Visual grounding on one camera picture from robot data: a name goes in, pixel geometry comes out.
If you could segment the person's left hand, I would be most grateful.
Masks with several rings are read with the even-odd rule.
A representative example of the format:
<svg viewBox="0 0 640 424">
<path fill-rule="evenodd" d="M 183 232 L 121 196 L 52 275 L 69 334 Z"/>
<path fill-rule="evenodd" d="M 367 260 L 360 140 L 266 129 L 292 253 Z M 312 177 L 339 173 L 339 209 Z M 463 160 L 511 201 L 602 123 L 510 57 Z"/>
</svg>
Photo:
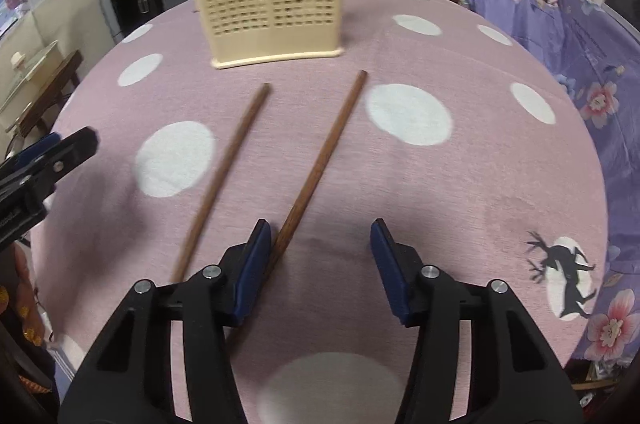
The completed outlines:
<svg viewBox="0 0 640 424">
<path fill-rule="evenodd" d="M 28 259 L 12 243 L 1 252 L 1 383 L 21 404 L 42 406 L 55 398 L 54 374 Z"/>
</svg>

